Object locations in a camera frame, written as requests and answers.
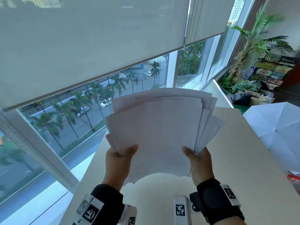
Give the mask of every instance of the white umbrella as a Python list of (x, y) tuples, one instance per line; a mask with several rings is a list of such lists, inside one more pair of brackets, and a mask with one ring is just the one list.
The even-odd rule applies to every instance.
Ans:
[(286, 171), (300, 172), (300, 108), (288, 102), (250, 107), (244, 117)]

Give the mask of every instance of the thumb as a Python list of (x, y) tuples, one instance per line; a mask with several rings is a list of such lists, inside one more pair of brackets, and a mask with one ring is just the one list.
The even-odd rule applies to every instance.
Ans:
[(134, 156), (134, 154), (137, 152), (138, 148), (139, 148), (138, 145), (131, 146), (130, 148), (127, 149), (125, 155), (131, 159)]
[(183, 146), (181, 148), (181, 150), (183, 151), (185, 156), (187, 158), (189, 158), (190, 161), (192, 161), (196, 157), (195, 153), (191, 149), (189, 149), (188, 147)]

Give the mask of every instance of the white car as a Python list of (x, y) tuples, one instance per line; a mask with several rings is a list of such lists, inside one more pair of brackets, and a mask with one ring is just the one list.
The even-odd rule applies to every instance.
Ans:
[(77, 113), (77, 117), (80, 117), (80, 116), (84, 115), (84, 110), (86, 112), (88, 112), (88, 111), (90, 111), (90, 108), (88, 106), (81, 107), (81, 111), (80, 111), (80, 113)]
[(108, 102), (106, 100), (103, 100), (103, 102), (100, 104), (101, 107), (105, 108), (109, 106), (112, 103), (112, 99), (109, 98)]
[(153, 76), (153, 73), (150, 72), (150, 71), (148, 71), (146, 75), (147, 75), (147, 76)]

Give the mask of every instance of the car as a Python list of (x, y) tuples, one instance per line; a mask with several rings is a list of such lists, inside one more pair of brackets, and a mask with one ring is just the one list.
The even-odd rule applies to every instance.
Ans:
[(84, 110), (86, 112), (88, 112), (88, 111), (90, 111), (90, 108), (88, 106), (81, 107), (81, 111), (80, 111), (80, 113), (77, 113), (77, 117), (81, 117), (82, 115), (84, 115), (84, 113), (85, 113)]
[(112, 103), (112, 99), (109, 98), (108, 102), (106, 100), (103, 100), (103, 102), (100, 104), (101, 107), (105, 108), (109, 106)]
[(154, 73), (148, 71), (146, 75), (147, 75), (147, 76), (153, 76), (153, 74), (154, 74)]
[(144, 64), (141, 63), (141, 64), (138, 64), (138, 65), (135, 65), (135, 66), (131, 67), (131, 69), (144, 69)]

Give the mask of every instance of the lane marking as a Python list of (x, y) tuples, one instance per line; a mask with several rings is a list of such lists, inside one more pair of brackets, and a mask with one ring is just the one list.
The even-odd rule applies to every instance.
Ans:
[[(8, 171), (8, 170), (7, 170), (7, 171)], [(5, 174), (7, 171), (5, 171), (4, 173), (0, 174), (0, 176), (3, 175), (3, 174)]]
[(81, 123), (80, 125), (76, 126), (75, 128), (77, 128), (77, 127), (81, 126), (82, 124), (83, 124), (83, 123)]

